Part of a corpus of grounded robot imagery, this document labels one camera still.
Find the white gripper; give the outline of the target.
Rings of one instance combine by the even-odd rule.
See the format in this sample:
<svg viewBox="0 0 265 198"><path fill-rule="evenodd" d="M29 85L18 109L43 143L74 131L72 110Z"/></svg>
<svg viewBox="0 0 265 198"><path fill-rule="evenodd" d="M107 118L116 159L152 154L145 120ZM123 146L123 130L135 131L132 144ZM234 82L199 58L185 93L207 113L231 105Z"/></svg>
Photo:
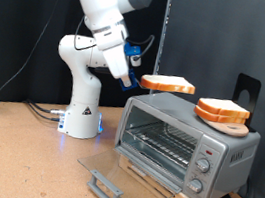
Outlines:
<svg viewBox="0 0 265 198"><path fill-rule="evenodd" d="M132 85L130 77L128 76L128 64L124 52L124 46L118 45L103 51L104 59L108 64L108 68L114 78L121 79L125 87Z"/></svg>

